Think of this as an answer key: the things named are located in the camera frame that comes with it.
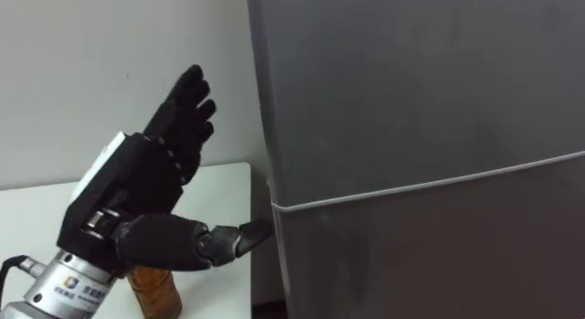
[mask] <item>cable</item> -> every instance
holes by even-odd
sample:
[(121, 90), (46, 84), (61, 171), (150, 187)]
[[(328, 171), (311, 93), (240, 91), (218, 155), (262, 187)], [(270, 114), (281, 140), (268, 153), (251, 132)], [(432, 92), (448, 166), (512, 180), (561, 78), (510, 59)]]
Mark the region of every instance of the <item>cable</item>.
[(10, 259), (2, 263), (2, 269), (0, 269), (0, 310), (2, 310), (2, 294), (4, 293), (4, 283), (6, 281), (6, 276), (8, 275), (8, 270), (10, 270), (10, 268), (18, 266), (26, 259), (27, 255), (20, 255), (11, 257)]

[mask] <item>bottle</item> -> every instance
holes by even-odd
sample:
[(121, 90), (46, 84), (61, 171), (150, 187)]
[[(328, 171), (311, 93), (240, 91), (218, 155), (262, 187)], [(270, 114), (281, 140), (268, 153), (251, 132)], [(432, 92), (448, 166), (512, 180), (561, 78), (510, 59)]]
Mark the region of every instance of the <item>bottle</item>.
[(183, 305), (172, 272), (136, 267), (128, 274), (128, 282), (144, 319), (175, 319), (181, 313)]

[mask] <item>robotic hand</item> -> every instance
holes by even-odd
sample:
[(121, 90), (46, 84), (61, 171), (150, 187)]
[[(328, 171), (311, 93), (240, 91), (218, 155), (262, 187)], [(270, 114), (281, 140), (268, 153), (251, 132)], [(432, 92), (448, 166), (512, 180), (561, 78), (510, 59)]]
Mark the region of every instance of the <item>robotic hand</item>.
[(5, 262), (0, 287), (10, 266), (36, 281), (25, 301), (8, 304), (0, 319), (91, 318), (115, 278), (134, 266), (206, 270), (234, 261), (271, 235), (270, 223), (262, 220), (209, 229), (171, 214), (213, 133), (208, 120), (216, 105), (208, 94), (203, 71), (191, 67), (143, 133), (119, 133), (104, 148), (72, 195), (55, 259), (48, 266), (26, 256)]

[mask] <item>white wall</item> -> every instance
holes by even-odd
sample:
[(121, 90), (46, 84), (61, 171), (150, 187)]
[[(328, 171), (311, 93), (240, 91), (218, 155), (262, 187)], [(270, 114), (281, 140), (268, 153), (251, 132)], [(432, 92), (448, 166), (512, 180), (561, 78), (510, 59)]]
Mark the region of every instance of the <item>white wall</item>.
[[(79, 179), (192, 63), (218, 102), (204, 165), (265, 174), (246, 0), (0, 0), (0, 189)], [(254, 302), (281, 299), (273, 240), (257, 254)]]

